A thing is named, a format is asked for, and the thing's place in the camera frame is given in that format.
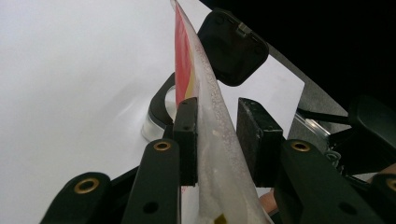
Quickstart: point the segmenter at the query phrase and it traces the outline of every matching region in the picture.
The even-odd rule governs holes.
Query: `transparent plastic bag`
[[[176,12],[176,98],[198,98],[199,213],[196,223],[269,223],[204,48],[180,4]]]

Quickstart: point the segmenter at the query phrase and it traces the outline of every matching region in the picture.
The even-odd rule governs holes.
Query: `plastic packaging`
[[[176,12],[177,104],[198,98],[199,214],[196,223],[269,223],[250,177],[219,84],[179,3]]]

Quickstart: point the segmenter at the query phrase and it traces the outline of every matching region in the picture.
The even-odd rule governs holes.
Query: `brass ring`
[[[306,152],[311,150],[311,147],[306,145],[305,143],[302,142],[293,142],[291,143],[291,147],[294,148],[297,151],[302,151],[302,152]]]
[[[389,187],[390,189],[392,189],[393,191],[396,191],[396,179],[394,179],[394,178],[388,178],[388,179],[387,179],[387,184],[388,184],[388,187]]]
[[[165,151],[171,147],[171,144],[168,142],[158,142],[154,145],[154,149],[157,151]]]
[[[75,185],[75,193],[77,194],[86,194],[89,193],[91,191],[93,191],[94,189],[96,189],[99,186],[99,180],[96,178],[86,178],[83,179],[81,181],[79,181],[76,185]]]

